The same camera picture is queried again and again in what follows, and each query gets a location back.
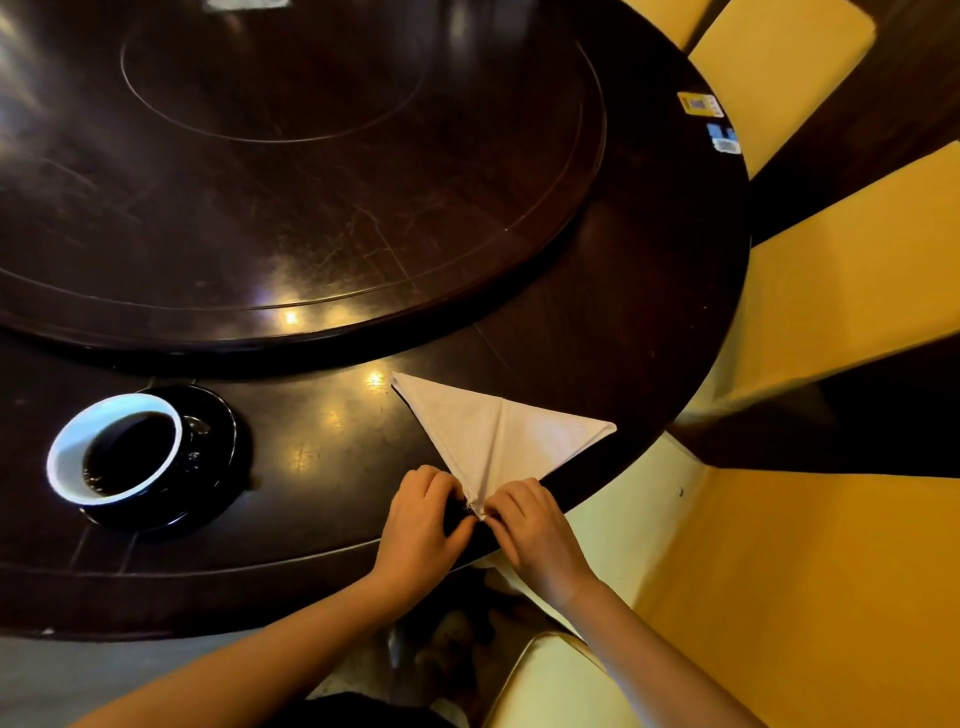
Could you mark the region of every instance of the yellow sticker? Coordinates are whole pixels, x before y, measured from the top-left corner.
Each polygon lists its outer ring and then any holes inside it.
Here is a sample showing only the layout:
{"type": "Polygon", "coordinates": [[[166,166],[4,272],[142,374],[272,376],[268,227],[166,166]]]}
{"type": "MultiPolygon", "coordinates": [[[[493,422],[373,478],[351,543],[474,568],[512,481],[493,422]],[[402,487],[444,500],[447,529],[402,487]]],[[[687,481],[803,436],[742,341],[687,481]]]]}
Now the yellow sticker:
{"type": "Polygon", "coordinates": [[[708,93],[688,93],[681,91],[677,94],[680,103],[684,105],[684,111],[694,116],[714,116],[718,119],[723,118],[723,110],[716,99],[708,93]]]}

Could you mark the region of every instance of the yellow upholstery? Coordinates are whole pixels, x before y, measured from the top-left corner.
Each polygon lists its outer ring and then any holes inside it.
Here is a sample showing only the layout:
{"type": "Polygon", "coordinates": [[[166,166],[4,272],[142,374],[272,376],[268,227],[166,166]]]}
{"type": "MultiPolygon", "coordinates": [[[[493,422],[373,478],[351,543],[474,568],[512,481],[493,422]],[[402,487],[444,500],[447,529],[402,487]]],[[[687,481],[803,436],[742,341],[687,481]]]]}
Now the yellow upholstery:
{"type": "MultiPolygon", "coordinates": [[[[707,471],[706,465],[670,435],[663,435],[623,474],[567,514],[590,566],[628,604],[636,603],[707,471]]],[[[544,612],[573,629],[530,591],[501,551],[486,564],[496,567],[514,589],[533,599],[544,612]]]]}
{"type": "Polygon", "coordinates": [[[638,728],[630,703],[579,640],[535,637],[516,663],[487,728],[638,728]]]}
{"type": "Polygon", "coordinates": [[[753,249],[732,330],[684,419],[960,331],[960,143],[753,249]]]}
{"type": "Polygon", "coordinates": [[[874,38],[873,20],[847,0],[731,0],[690,59],[736,127],[751,177],[874,38]]]}
{"type": "Polygon", "coordinates": [[[771,726],[952,726],[960,483],[711,470],[636,610],[771,726]]]}
{"type": "Polygon", "coordinates": [[[656,25],[678,48],[683,48],[696,30],[710,0],[623,0],[656,25]]]}

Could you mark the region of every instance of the napkin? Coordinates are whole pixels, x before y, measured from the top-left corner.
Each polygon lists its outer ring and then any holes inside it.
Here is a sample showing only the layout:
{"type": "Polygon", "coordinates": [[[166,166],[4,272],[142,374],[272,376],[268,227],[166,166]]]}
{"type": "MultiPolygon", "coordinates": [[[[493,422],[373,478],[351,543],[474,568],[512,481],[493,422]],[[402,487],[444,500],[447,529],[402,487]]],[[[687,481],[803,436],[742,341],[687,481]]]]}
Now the napkin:
{"type": "Polygon", "coordinates": [[[467,503],[483,518],[497,488],[540,479],[607,435],[616,425],[394,374],[394,389],[413,410],[467,503]]]}

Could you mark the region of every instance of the cup rim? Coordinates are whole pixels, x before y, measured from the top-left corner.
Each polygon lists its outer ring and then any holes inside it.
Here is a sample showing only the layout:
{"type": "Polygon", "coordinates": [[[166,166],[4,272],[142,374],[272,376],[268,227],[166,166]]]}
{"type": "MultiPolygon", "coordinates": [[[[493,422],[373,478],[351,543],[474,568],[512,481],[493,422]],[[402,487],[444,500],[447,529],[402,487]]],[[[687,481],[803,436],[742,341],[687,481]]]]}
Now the cup rim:
{"type": "Polygon", "coordinates": [[[117,503],[122,500],[126,500],[130,497],[136,496],[139,493],[142,493],[151,485],[153,485],[158,478],[160,478],[164,473],[167,472],[167,469],[170,468],[171,463],[173,463],[174,458],[177,457],[177,453],[180,451],[180,444],[183,439],[183,422],[180,419],[180,412],[167,400],[157,397],[156,395],[148,395],[142,392],[130,392],[123,395],[114,395],[113,397],[107,397],[104,400],[95,401],[93,404],[90,404],[88,407],[85,407],[83,410],[78,412],[70,421],[60,428],[60,431],[57,433],[57,437],[54,438],[53,443],[51,443],[50,448],[47,450],[47,461],[46,461],[46,471],[47,471],[47,482],[50,483],[50,487],[53,488],[54,492],[66,500],[69,503],[74,505],[82,506],[98,506],[98,505],[109,505],[111,503],[117,503]],[[143,412],[160,412],[166,414],[174,422],[174,442],[170,447],[170,452],[167,454],[166,459],[162,464],[154,471],[154,473],[140,482],[139,484],[133,486],[132,488],[122,491],[121,493],[116,493],[112,496],[100,496],[94,493],[93,490],[89,489],[89,486],[86,486],[90,492],[89,496],[75,496],[70,493],[71,489],[68,489],[62,482],[62,479],[57,474],[57,462],[60,455],[63,441],[70,434],[72,427],[78,426],[78,421],[82,422],[84,418],[89,417],[90,413],[94,410],[100,409],[105,405],[116,402],[117,400],[131,400],[137,399],[144,402],[144,407],[141,411],[143,412]]]}

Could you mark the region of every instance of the person's left hand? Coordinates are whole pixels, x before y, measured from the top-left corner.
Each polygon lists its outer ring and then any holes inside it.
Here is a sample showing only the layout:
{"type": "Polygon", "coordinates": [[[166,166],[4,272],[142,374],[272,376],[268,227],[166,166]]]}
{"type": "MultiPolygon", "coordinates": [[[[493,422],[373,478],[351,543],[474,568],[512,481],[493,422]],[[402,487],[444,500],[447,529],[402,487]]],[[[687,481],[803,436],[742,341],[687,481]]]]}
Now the person's left hand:
{"type": "Polygon", "coordinates": [[[443,581],[469,543],[475,516],[464,518],[449,538],[444,535],[444,508],[451,493],[464,499],[453,475],[422,465],[404,476],[390,504],[371,579],[396,602],[398,616],[443,581]]]}

